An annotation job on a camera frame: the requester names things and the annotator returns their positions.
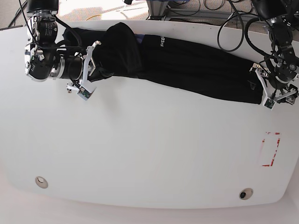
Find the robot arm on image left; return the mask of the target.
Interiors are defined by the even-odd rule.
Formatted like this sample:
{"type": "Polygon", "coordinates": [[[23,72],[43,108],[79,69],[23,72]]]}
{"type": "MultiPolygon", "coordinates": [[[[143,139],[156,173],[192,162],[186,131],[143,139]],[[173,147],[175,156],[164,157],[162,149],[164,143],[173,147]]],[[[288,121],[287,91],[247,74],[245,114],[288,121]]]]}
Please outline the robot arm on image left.
{"type": "Polygon", "coordinates": [[[69,25],[57,18],[57,0],[29,0],[26,19],[28,40],[25,46],[25,74],[34,81],[43,82],[51,78],[68,79],[68,92],[76,91],[88,100],[96,87],[96,75],[102,79],[113,74],[95,62],[93,52],[100,41],[83,47],[82,39],[69,25]]]}

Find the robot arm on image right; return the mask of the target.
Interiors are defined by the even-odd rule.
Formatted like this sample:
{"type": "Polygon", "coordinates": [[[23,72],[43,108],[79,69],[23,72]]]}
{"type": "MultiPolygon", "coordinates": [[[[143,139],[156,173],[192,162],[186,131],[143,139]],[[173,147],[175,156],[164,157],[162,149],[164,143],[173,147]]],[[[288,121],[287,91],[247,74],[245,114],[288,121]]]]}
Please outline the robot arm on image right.
{"type": "Polygon", "coordinates": [[[253,0],[252,5],[256,17],[246,23],[244,32],[250,47],[264,56],[266,68],[259,63],[255,72],[261,79],[263,88],[265,81],[274,88],[273,93],[265,91],[266,97],[263,105],[272,108],[276,103],[293,105],[299,96],[298,88],[291,84],[299,78],[299,58],[292,46],[293,23],[299,22],[299,2],[297,0],[253,0]],[[268,25],[269,39],[272,51],[270,54],[256,47],[249,39],[248,30],[252,23],[264,21],[268,25]]]}

